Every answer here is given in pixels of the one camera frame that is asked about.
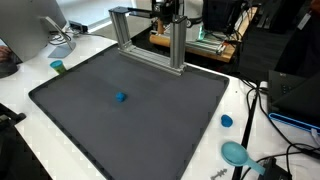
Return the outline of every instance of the white surface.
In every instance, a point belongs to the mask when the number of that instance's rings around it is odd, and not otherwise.
[[[267,87],[266,83],[262,83],[262,87]],[[267,97],[262,96],[262,106],[266,110]],[[294,128],[292,126],[273,121],[283,134],[293,143],[304,143],[314,147],[316,146],[309,132]],[[268,121],[267,117],[262,113],[259,101],[253,119],[251,135],[248,144],[248,152],[253,160],[258,160],[266,156],[285,153],[289,144],[276,132]],[[296,152],[295,148],[291,148],[290,152]],[[287,171],[285,156],[276,158],[277,165]],[[290,155],[290,170],[293,180],[315,180],[319,179],[320,163],[306,155]],[[256,180],[257,173],[250,171],[246,179]]]
[[[0,46],[5,46],[6,44],[0,39]]]
[[[115,41],[95,36],[76,39],[76,49],[63,62],[67,69],[102,51]],[[49,64],[54,59],[47,55],[53,50],[48,46],[34,59],[20,65],[20,70],[0,80],[0,102],[27,118],[16,128],[34,151],[50,176],[55,180],[102,180],[104,177],[93,167],[75,145],[30,100],[28,92],[56,76]],[[233,167],[220,155],[221,145],[229,140],[241,142],[248,118],[245,94],[248,88],[238,79],[230,77],[230,84],[219,104],[183,180],[209,180],[217,171],[226,168],[231,179]],[[234,120],[230,128],[222,127],[220,117],[228,114]]]

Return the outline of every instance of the monitor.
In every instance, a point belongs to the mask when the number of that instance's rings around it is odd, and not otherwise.
[[[38,54],[56,31],[42,20],[50,17],[58,26],[66,20],[56,0],[1,0],[0,39],[25,62]]]
[[[309,79],[269,71],[268,111],[273,120],[320,130],[320,72]]]

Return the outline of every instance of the gray tray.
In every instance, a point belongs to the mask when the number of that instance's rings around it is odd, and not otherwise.
[[[174,180],[228,82],[191,67],[171,75],[121,56],[114,45],[29,96],[107,179]],[[117,92],[127,99],[117,102]]]

